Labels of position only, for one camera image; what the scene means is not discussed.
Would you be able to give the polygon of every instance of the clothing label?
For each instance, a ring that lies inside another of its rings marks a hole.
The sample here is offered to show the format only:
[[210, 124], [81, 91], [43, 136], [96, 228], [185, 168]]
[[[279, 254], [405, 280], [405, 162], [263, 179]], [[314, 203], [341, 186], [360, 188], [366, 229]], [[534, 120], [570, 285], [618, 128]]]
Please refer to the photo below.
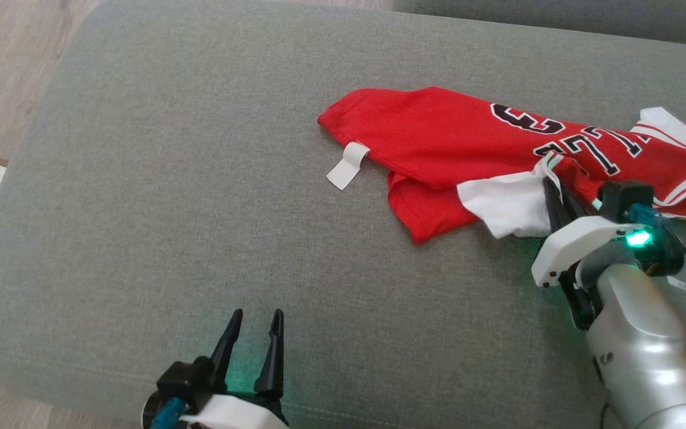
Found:
[[359, 173], [361, 160], [369, 151], [369, 147], [355, 141], [347, 144], [343, 149], [343, 159], [330, 173], [327, 173], [327, 180], [342, 191], [351, 183], [356, 173]]

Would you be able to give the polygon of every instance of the green led light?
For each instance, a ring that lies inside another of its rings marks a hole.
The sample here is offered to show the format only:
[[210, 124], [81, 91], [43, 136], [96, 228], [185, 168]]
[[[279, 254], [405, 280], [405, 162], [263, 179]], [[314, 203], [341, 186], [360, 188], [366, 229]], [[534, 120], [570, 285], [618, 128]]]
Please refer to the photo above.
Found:
[[637, 231], [626, 236], [626, 244], [630, 247], [642, 247], [653, 239], [647, 231]]

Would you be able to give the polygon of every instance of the white cloth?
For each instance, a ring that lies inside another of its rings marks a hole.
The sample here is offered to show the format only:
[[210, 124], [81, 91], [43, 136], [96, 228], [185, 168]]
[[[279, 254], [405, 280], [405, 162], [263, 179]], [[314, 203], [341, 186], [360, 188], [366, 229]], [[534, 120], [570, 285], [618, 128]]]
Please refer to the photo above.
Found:
[[686, 125], [661, 107], [642, 109], [640, 121], [629, 132], [647, 134], [668, 144], [686, 147]]
[[484, 221], [495, 238], [550, 235], [550, 218], [544, 198], [544, 178], [560, 181], [550, 169], [562, 157], [550, 152], [533, 171], [469, 180], [457, 185], [462, 206]]

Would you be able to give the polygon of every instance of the gray fabric surface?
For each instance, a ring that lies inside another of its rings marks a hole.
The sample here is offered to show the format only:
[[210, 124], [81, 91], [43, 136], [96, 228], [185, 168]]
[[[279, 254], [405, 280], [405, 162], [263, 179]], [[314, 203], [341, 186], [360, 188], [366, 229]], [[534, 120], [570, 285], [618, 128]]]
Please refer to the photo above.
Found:
[[[603, 394], [536, 241], [416, 247], [316, 125], [361, 87], [449, 89], [628, 129], [686, 122], [686, 46], [303, 5], [109, 2], [76, 35], [0, 188], [0, 383], [136, 419], [175, 359], [245, 322], [250, 388], [286, 314], [293, 428], [595, 427]], [[686, 225], [681, 225], [686, 238]], [[686, 296], [669, 290], [686, 315]], [[609, 418], [608, 427], [617, 427]]]
[[686, 43], [686, 0], [395, 0], [394, 10]]

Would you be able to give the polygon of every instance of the gray couch cushion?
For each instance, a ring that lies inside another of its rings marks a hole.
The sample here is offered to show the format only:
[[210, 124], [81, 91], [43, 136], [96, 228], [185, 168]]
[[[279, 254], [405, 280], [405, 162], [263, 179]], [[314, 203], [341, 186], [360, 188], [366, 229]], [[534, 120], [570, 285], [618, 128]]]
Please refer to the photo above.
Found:
[[395, 10], [686, 43], [686, 0], [395, 0]]
[[602, 127], [656, 105], [686, 121], [686, 46], [303, 5], [106, 3], [0, 189], [0, 383], [136, 419], [161, 372], [208, 353], [237, 307], [229, 379], [250, 388], [281, 307], [293, 428], [596, 425], [584, 336], [559, 291], [531, 280], [536, 241], [473, 225], [415, 247], [384, 169], [365, 162], [345, 192], [325, 179], [341, 149], [318, 114], [361, 87], [427, 85]]

